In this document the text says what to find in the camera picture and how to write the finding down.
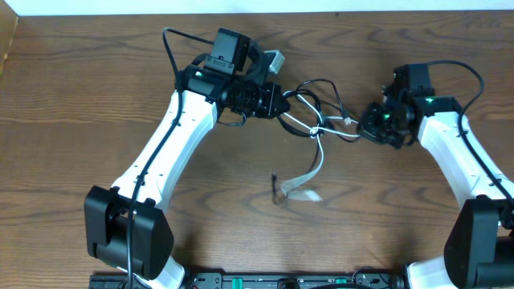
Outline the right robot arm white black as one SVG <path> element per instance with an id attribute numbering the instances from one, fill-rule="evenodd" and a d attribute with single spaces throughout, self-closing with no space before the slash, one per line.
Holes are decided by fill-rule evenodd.
<path id="1" fill-rule="evenodd" d="M 396 149 L 418 142 L 435 159 L 460 212 L 443 255 L 407 265 L 392 288 L 493 288 L 513 285 L 513 183 L 475 137 L 466 108 L 453 96 L 439 96 L 430 63 L 394 69 L 381 103 L 363 112 L 358 134 Z"/>

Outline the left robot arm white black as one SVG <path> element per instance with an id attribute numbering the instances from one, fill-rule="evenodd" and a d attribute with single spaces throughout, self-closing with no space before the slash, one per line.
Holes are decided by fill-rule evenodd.
<path id="1" fill-rule="evenodd" d="M 174 237 L 165 212 L 177 180 L 224 108 L 271 119 L 288 111 L 281 87 L 267 81 L 280 66 L 253 67 L 248 75 L 188 65 L 156 131 L 109 189 L 93 186 L 84 200 L 88 253 L 127 271 L 124 288 L 178 288 L 185 269 L 171 256 Z"/>

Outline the wooden side panel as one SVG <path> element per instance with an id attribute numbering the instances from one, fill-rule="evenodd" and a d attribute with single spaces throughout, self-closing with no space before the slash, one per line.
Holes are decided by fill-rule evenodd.
<path id="1" fill-rule="evenodd" d="M 1 0 L 0 9 L 0 72 L 3 74 L 9 49 L 18 26 L 19 16 L 4 0 Z"/>

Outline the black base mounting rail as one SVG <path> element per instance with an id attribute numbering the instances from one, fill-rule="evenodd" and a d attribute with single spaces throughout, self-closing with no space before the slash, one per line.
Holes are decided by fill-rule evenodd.
<path id="1" fill-rule="evenodd" d="M 404 273 L 363 267 L 338 273 L 226 273 L 185 271 L 179 289 L 370 288 L 408 289 Z"/>

